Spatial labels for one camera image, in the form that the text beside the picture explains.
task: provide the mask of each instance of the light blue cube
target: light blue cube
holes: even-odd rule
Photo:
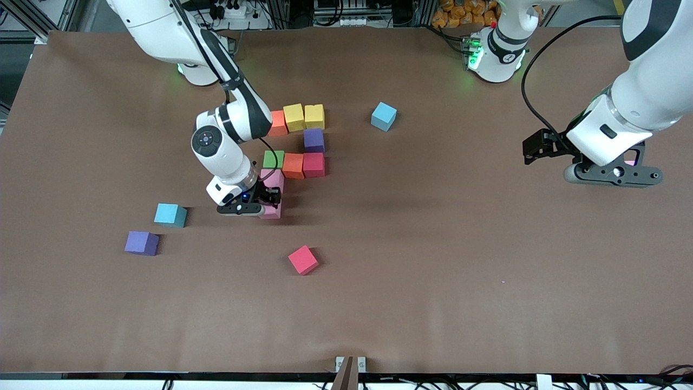
[[[187,216],[188,210],[179,205],[159,203],[157,214],[154,216],[154,222],[167,228],[182,228],[185,226],[185,217]]]
[[[397,110],[383,102],[380,102],[371,116],[371,125],[381,129],[382,131],[388,131],[396,116]]]

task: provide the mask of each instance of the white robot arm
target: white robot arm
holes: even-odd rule
[[[491,83],[508,81],[522,66],[525,47],[539,25],[535,5],[560,5],[576,0],[500,0],[502,14],[498,25],[485,27],[470,36],[475,44],[466,66]]]
[[[633,0],[621,36],[630,67],[597,95],[566,131],[540,130],[523,143],[525,164],[571,154],[571,183],[648,187],[661,182],[642,165],[644,141],[693,111],[693,0]],[[636,152],[634,165],[624,153]]]
[[[191,147],[214,175],[207,193],[226,215],[262,215],[264,205],[281,201],[267,189],[239,144],[267,135],[272,115],[226,50],[226,38],[201,29],[179,0],[107,0],[135,42],[150,56],[183,64],[182,73],[196,85],[219,81],[236,101],[203,112],[195,121]]]

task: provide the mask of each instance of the pink cube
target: pink cube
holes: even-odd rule
[[[306,275],[311,272],[319,264],[315,256],[311,253],[307,246],[303,245],[298,251],[289,255],[289,260],[300,275]]]
[[[272,172],[271,169],[262,169],[260,171],[260,178],[264,178],[265,176],[269,175],[270,172]],[[265,187],[267,188],[272,188],[272,187],[279,187],[281,190],[282,196],[284,195],[284,174],[281,173],[281,169],[277,169],[274,171],[274,173],[269,177],[266,178],[265,181]],[[262,214],[260,216],[260,219],[280,219],[281,218],[281,202],[276,206],[265,206],[265,214]]]

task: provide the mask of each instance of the red cube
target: red cube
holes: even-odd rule
[[[289,260],[300,275],[306,275],[311,272],[319,264],[306,245],[303,245],[298,251],[289,255]]]
[[[303,170],[307,178],[325,177],[325,155],[323,153],[304,153]]]

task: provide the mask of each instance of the green cube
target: green cube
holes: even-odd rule
[[[274,151],[277,154],[277,159],[279,162],[274,160],[274,154],[272,151],[265,151],[265,160],[262,163],[263,168],[268,169],[281,169],[284,166],[284,151]]]

